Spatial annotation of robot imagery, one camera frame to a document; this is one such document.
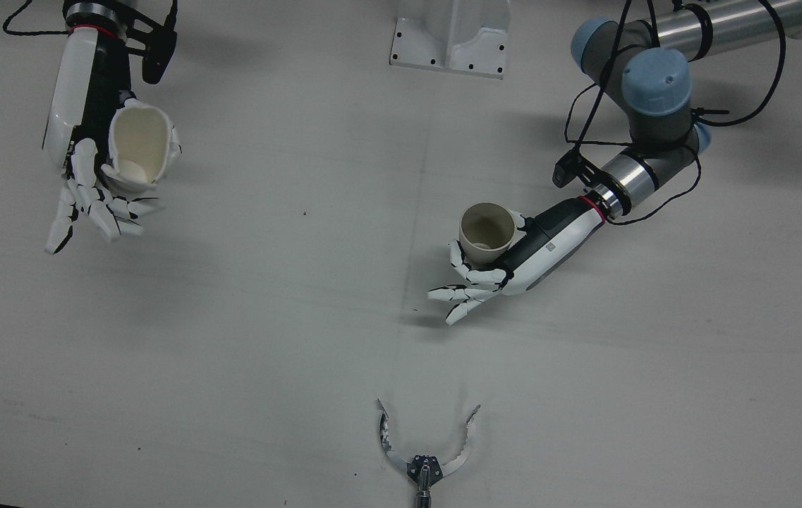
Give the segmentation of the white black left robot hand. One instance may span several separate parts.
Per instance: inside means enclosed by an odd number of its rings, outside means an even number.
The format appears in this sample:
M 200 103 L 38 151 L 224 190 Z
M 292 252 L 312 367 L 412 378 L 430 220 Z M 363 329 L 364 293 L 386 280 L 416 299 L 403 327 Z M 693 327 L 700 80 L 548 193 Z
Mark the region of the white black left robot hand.
M 562 200 L 535 217 L 509 211 L 522 237 L 487 265 L 466 254 L 462 240 L 449 247 L 451 266 L 466 282 L 435 287 L 427 298 L 454 303 L 445 322 L 455 324 L 495 296 L 523 294 L 568 260 L 603 224 L 604 218 L 587 196 Z

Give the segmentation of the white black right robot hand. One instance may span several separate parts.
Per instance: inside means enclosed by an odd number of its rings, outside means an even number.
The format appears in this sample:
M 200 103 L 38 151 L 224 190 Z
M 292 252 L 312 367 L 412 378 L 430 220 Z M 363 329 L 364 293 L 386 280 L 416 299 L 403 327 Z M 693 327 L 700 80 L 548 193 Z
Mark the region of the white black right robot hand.
M 142 234 L 150 196 L 182 153 L 169 115 L 137 99 L 126 45 L 93 25 L 69 33 L 50 103 L 43 149 L 61 171 L 59 206 L 45 250 L 58 253 L 81 217 L 107 241 Z

